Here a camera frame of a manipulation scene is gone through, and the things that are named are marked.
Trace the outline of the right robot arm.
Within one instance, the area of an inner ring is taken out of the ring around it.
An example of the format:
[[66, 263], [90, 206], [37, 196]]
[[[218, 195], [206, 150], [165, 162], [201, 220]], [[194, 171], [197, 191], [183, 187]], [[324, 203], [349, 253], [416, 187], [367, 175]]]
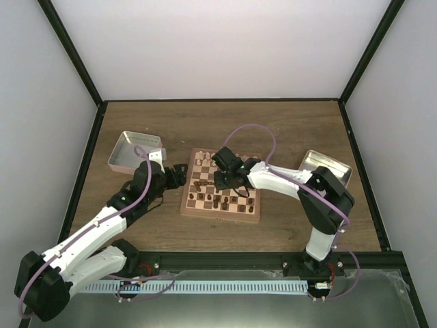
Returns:
[[305, 247], [303, 266], [311, 275], [319, 275], [328, 266], [328, 256], [337, 234], [350, 224], [349, 214], [355, 201], [350, 192], [329, 168], [299, 171], [271, 165], [249, 157], [242, 160], [223, 147], [212, 156], [218, 170], [214, 185], [218, 190], [243, 187], [245, 190], [268, 190], [300, 201], [312, 226]]

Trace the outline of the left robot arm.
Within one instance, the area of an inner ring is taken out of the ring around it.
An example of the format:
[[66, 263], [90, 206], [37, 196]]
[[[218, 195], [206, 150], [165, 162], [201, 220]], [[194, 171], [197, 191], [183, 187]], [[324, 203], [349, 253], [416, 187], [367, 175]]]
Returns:
[[42, 254], [23, 256], [14, 287], [18, 315], [49, 321], [78, 291], [103, 277], [141, 277], [136, 247], [124, 239], [105, 243], [150, 212], [165, 191], [184, 186], [187, 169], [186, 164], [163, 167], [160, 161], [144, 160], [132, 180], [81, 229]]

